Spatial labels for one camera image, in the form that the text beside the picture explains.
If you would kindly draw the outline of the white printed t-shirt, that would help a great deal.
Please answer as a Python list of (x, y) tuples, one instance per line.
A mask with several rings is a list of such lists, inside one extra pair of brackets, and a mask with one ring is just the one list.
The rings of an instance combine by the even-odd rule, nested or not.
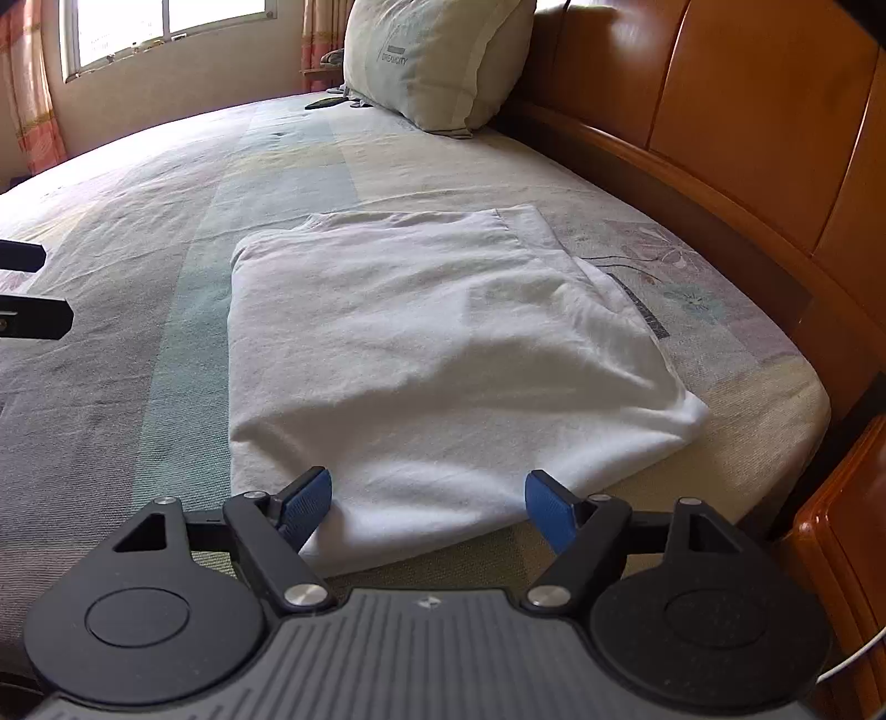
[(226, 336), (231, 487), (331, 471), (305, 551), (327, 576), (522, 521), (534, 470), (602, 491), (709, 414), (628, 296), (529, 205), (249, 235)]

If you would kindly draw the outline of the orange plaid curtain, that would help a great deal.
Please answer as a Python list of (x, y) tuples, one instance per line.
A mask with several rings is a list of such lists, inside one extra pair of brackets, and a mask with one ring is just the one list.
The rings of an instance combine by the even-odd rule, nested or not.
[(68, 159), (49, 90), (42, 42), (42, 3), (13, 2), (2, 13), (2, 80), (13, 129), (30, 174)]

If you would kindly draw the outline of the window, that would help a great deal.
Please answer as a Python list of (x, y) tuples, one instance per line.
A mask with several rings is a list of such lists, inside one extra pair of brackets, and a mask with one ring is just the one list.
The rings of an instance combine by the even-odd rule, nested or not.
[(60, 2), (66, 81), (148, 49), (209, 30), (275, 19), (267, 0), (78, 0)]

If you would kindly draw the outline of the wooden nightstand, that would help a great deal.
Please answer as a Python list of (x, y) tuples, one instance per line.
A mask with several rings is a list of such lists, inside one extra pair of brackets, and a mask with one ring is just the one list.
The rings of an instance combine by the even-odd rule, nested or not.
[(884, 419), (877, 415), (779, 543), (790, 576), (812, 591), (832, 629), (829, 669), (812, 706), (826, 718), (884, 707)]

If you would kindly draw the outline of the small dark remote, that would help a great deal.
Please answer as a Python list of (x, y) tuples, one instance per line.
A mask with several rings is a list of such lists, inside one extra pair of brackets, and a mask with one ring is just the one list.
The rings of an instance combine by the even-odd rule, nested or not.
[(306, 104), (305, 110), (325, 110), (326, 108), (332, 108), (332, 106), (345, 104), (346, 102), (346, 96), (324, 96), (320, 99), (312, 100), (312, 102)]

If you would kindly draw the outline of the wooden headboard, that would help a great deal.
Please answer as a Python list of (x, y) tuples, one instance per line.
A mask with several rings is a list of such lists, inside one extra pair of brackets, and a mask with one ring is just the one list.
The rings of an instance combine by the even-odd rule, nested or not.
[(544, 2), (497, 126), (694, 244), (814, 364), (884, 371), (884, 28), (835, 2)]

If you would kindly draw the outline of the cream pillow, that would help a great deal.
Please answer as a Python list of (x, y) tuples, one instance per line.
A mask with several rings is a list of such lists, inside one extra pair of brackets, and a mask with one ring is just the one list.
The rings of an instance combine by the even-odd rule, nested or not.
[(357, 2), (344, 38), (344, 85), (425, 132), (485, 126), (523, 72), (533, 2)]

